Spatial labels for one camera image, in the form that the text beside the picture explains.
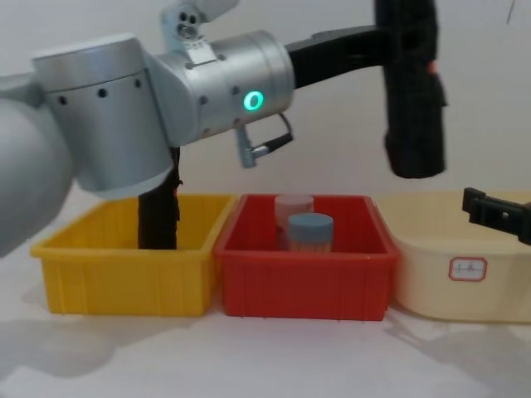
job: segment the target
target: yellow plastic bin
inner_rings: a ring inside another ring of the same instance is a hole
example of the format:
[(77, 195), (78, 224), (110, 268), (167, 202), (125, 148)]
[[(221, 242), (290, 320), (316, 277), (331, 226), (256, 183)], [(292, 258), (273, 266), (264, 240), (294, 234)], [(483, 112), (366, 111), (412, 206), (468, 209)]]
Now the yellow plastic bin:
[[(531, 192), (489, 192), (526, 203)], [(427, 316), (459, 321), (531, 323), (531, 246), (468, 222), (461, 192), (424, 192), (378, 200), (402, 252), (396, 299)]]
[(32, 247), (52, 313), (203, 315), (219, 269), (212, 248), (236, 204), (181, 195), (179, 250), (138, 250), (138, 201), (107, 202)]

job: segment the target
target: white table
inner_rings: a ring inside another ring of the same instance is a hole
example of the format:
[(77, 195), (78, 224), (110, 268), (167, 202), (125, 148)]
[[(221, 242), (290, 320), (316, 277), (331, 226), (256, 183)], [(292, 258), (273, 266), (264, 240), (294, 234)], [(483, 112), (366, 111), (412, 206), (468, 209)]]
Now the white table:
[[(54, 226), (94, 202), (75, 193)], [(531, 396), (531, 327), (239, 319), (219, 300), (198, 319), (53, 316), (27, 252), (0, 260), (1, 398)]]

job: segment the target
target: red plastic bin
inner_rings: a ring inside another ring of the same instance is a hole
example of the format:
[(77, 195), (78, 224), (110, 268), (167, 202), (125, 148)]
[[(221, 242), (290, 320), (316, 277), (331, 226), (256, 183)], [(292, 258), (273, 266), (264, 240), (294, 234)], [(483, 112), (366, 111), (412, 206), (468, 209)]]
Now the red plastic bin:
[(235, 317), (381, 321), (399, 254), (368, 197), (315, 196), (334, 218), (332, 253), (278, 248), (275, 195), (246, 195), (222, 232), (226, 314)]

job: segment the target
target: blue lid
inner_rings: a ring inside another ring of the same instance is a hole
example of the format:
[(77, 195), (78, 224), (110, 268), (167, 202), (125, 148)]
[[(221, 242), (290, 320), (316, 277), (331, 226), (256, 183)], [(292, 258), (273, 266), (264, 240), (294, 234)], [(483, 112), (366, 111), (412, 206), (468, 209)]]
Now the blue lid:
[(291, 216), (288, 236), (298, 243), (325, 244), (334, 240), (334, 219), (325, 214), (302, 213)]

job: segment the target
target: white label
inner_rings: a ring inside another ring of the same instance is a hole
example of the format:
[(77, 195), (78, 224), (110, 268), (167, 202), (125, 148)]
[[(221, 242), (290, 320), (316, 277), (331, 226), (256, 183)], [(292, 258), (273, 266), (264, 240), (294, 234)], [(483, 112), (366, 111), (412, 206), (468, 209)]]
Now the white label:
[(481, 282), (487, 275), (485, 259), (456, 258), (450, 262), (450, 279)]

